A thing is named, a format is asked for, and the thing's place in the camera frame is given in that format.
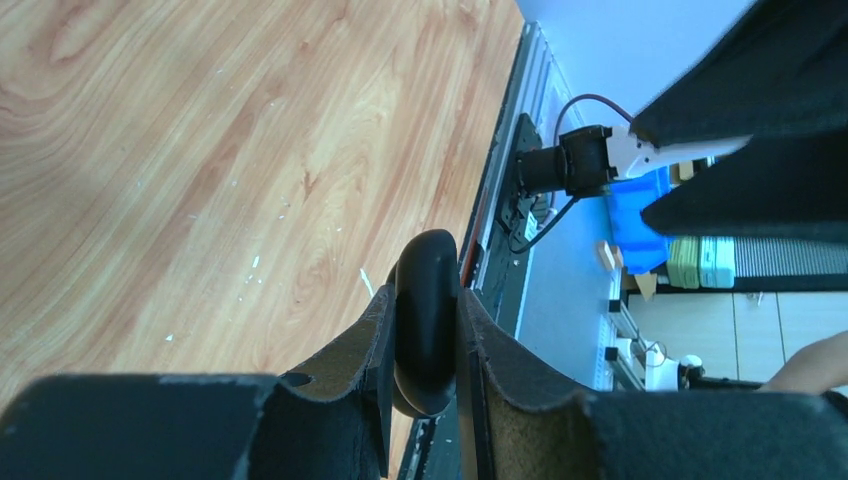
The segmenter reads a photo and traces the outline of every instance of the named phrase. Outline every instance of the blue object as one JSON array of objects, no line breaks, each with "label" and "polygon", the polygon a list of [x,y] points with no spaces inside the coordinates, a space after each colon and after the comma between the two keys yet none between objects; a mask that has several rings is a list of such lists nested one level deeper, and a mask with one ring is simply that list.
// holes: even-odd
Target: blue object
[{"label": "blue object", "polygon": [[634,275],[648,273],[668,261],[670,238],[658,235],[642,221],[642,210],[671,190],[668,168],[610,185],[607,197],[612,238]]}]

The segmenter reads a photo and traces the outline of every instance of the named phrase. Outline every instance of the cable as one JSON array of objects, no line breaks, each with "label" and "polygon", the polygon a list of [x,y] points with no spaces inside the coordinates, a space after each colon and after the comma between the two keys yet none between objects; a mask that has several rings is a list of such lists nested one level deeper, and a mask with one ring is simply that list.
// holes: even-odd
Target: cable
[{"label": "cable", "polygon": [[[627,113],[627,110],[623,109],[619,104],[615,103],[614,101],[610,100],[609,98],[607,98],[603,95],[598,95],[596,93],[584,93],[582,95],[577,95],[576,97],[574,97],[571,100],[569,100],[568,102],[566,102],[565,106],[563,106],[562,110],[560,110],[559,116],[557,117],[557,123],[554,126],[554,139],[553,139],[553,143],[551,143],[551,145],[556,145],[557,142],[559,141],[559,130],[560,130],[560,128],[562,128],[562,121],[565,119],[565,112],[567,112],[568,109],[571,108],[572,105],[574,105],[575,103],[577,103],[581,100],[595,100],[597,102],[601,102],[604,105],[615,110],[616,113],[618,113],[619,115],[622,116],[622,118],[627,120],[627,123],[633,123],[633,115],[630,115],[629,113]],[[552,221],[553,216],[556,215],[556,213],[557,213],[556,209],[553,208],[553,206],[556,205],[556,193],[557,192],[551,192],[551,201],[549,203],[551,208],[548,209],[548,214],[545,215],[545,218],[542,220],[542,223],[541,223],[542,227],[545,227],[548,224],[548,222]]]},{"label": "cable", "polygon": [[513,238],[515,238],[515,233],[511,234],[509,236],[509,239],[507,240],[507,244],[509,245],[509,251],[516,254],[516,255],[521,255],[522,253],[525,253],[528,250],[530,250],[531,248],[533,248],[533,246],[535,246],[537,243],[539,243],[539,240],[544,238],[544,236],[547,235],[548,232],[550,232],[560,220],[562,220],[562,217],[564,217],[565,214],[568,213],[569,210],[571,210],[571,207],[573,207],[574,204],[577,203],[578,200],[580,200],[580,197],[571,197],[571,199],[568,201],[568,203],[566,203],[565,206],[562,207],[562,210],[560,210],[559,213],[556,214],[556,216],[553,218],[553,220],[551,220],[550,223],[548,223],[545,226],[545,228],[543,228],[541,231],[539,231],[539,233],[537,233],[536,236],[533,237],[532,240],[527,242],[527,244],[524,245],[523,247],[518,248],[518,249],[513,248],[512,244],[513,244]]}]

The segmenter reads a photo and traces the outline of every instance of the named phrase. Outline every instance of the wooden table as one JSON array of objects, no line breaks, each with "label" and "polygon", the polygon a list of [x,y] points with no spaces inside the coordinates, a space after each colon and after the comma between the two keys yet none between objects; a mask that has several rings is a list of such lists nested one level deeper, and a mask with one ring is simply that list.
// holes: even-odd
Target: wooden table
[{"label": "wooden table", "polygon": [[0,405],[306,359],[362,272],[461,241],[521,26],[511,0],[0,6]]}]

